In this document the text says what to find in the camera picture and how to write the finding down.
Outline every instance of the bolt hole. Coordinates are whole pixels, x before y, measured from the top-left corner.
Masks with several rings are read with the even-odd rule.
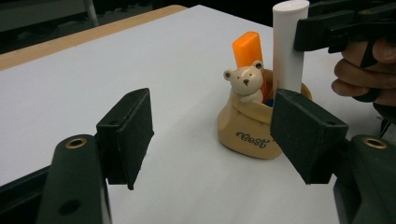
[[[69,216],[75,213],[81,206],[79,200],[71,200],[61,205],[59,208],[59,214],[62,216]]]
[[[87,139],[85,138],[75,138],[67,142],[66,147],[67,148],[78,148],[82,147],[85,144],[87,144]]]

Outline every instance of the white marker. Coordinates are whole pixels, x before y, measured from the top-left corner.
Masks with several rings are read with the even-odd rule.
[[[273,7],[274,13],[274,57],[273,90],[277,89],[301,92],[304,53],[294,50],[294,37],[297,21],[308,16],[309,2],[291,0]]]

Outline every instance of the finger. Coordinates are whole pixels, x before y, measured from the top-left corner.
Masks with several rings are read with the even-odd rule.
[[[360,87],[336,79],[332,83],[332,90],[340,96],[361,96],[366,94],[370,88]]]
[[[346,59],[338,62],[334,67],[334,73],[342,81],[355,86],[378,89],[396,88],[396,74],[363,70]]]
[[[396,44],[389,43],[385,37],[375,41],[373,56],[381,63],[396,63]]]
[[[392,54],[395,46],[385,41],[385,38],[378,39],[373,46],[373,55],[378,63],[364,69],[373,72],[396,73],[396,52],[394,52],[394,55]],[[366,47],[367,42],[364,41],[349,42],[341,54],[347,61],[359,67]]]
[[[382,90],[375,102],[379,105],[396,106],[396,89]]]
[[[346,46],[346,49],[342,51],[341,54],[347,61],[359,67],[366,47],[367,42],[365,41],[349,42]]]

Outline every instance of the white table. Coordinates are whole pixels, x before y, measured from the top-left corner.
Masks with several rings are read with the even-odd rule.
[[[332,187],[306,186],[288,159],[265,161],[225,148],[217,115],[235,69],[232,42],[261,35],[272,68],[272,29],[192,7],[0,72],[0,185],[50,164],[66,137],[95,125],[127,92],[150,89],[155,135],[134,184],[109,186],[114,223],[338,223]],[[377,134],[370,104],[331,90],[339,54],[307,52],[304,83],[319,105]]]

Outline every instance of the orange marker cap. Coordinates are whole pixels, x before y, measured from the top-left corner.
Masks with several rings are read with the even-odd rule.
[[[251,66],[257,60],[262,61],[262,45],[259,33],[249,31],[237,38],[233,42],[233,55],[238,68]]]

